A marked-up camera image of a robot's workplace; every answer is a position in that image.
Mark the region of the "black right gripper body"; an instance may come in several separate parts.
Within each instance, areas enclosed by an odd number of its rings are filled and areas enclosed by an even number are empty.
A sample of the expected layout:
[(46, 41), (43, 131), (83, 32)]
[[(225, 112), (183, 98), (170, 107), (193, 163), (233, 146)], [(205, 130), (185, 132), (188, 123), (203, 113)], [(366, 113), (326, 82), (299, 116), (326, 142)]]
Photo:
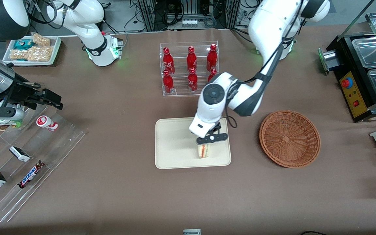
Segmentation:
[(13, 83), (8, 90), (0, 94), (0, 107), (18, 107), (22, 110), (35, 110), (37, 104), (46, 104), (42, 98), (41, 85), (36, 82), (26, 82), (25, 85)]

